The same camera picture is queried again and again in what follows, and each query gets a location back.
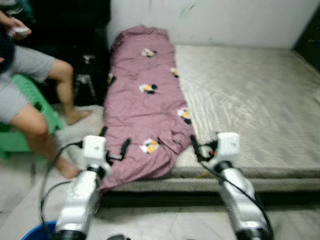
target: man's foot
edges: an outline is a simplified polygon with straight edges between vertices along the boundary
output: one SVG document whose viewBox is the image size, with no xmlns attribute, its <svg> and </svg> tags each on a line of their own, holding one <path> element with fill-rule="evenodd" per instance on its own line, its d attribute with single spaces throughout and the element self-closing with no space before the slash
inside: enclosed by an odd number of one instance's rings
<svg viewBox="0 0 320 240">
<path fill-rule="evenodd" d="M 73 125 L 80 120 L 90 116 L 92 114 L 91 110 L 86 111 L 74 111 L 66 116 L 66 122 L 68 125 Z"/>
<path fill-rule="evenodd" d="M 55 166 L 66 179 L 73 179 L 80 172 L 79 168 L 63 158 L 59 159 Z"/>
</svg>

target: mattress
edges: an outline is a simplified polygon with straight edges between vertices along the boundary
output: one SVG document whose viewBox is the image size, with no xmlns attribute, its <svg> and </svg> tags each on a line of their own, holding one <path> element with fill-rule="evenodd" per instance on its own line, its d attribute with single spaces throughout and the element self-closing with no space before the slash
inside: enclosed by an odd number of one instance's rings
<svg viewBox="0 0 320 240">
<path fill-rule="evenodd" d="M 175 48 L 180 85 L 200 142 L 209 141 L 214 132 L 239 133 L 235 165 L 258 192 L 320 190 L 320 80 L 307 65 L 282 49 Z M 217 179 L 204 171 L 189 147 L 165 177 L 115 191 L 218 189 Z"/>
</svg>

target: cartoon print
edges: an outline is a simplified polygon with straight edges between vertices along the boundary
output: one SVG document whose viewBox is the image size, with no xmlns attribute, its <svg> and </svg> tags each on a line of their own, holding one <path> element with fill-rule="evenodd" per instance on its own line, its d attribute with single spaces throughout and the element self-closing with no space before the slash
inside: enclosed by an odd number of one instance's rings
<svg viewBox="0 0 320 240">
<path fill-rule="evenodd" d="M 111 86 L 115 81 L 117 80 L 117 77 L 115 77 L 111 72 L 108 76 L 108 85 Z"/>
<path fill-rule="evenodd" d="M 155 84 L 152 84 L 152 85 L 144 84 L 139 86 L 139 89 L 141 92 L 145 92 L 147 94 L 155 94 L 158 87 Z"/>
<path fill-rule="evenodd" d="M 173 73 L 173 75 L 176 77 L 176 78 L 179 78 L 179 72 L 178 72 L 178 69 L 176 67 L 172 67 L 171 68 L 171 72 Z"/>
<path fill-rule="evenodd" d="M 187 124 L 190 125 L 190 124 L 192 123 L 192 122 L 191 122 L 191 117 L 190 117 L 190 112 L 189 112 L 189 110 L 188 110 L 186 107 L 180 109 L 180 110 L 178 111 L 178 115 L 179 115 L 180 117 L 182 117 Z"/>
<path fill-rule="evenodd" d="M 151 138 L 147 139 L 142 145 L 140 145 L 141 150 L 145 154 L 153 154 L 159 147 L 159 143 Z"/>
<path fill-rule="evenodd" d="M 141 52 L 142 56 L 148 57 L 150 59 L 153 58 L 155 54 L 157 54 L 157 51 L 151 51 L 148 48 L 143 49 L 143 51 Z"/>
</svg>

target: green plastic stool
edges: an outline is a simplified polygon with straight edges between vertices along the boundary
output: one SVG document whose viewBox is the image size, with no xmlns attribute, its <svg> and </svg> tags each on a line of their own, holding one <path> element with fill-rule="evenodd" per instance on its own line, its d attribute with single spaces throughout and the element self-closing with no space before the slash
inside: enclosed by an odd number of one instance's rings
<svg viewBox="0 0 320 240">
<path fill-rule="evenodd" d="M 50 134 L 64 128 L 58 113 L 53 110 L 30 78 L 17 74 L 12 77 L 12 80 L 29 102 L 43 114 Z M 19 131 L 15 131 L 11 126 L 0 122 L 0 157 L 7 160 L 10 153 L 23 152 L 30 152 L 24 135 Z"/>
</svg>

